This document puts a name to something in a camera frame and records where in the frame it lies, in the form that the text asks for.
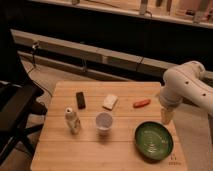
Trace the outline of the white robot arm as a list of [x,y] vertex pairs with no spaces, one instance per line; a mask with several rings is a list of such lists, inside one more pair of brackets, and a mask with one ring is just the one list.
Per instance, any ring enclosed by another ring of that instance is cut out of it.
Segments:
[[205,67],[198,61],[189,61],[167,69],[163,74],[164,86],[159,93],[161,122],[169,124],[174,109],[184,98],[204,109],[213,117],[213,87],[202,81]]

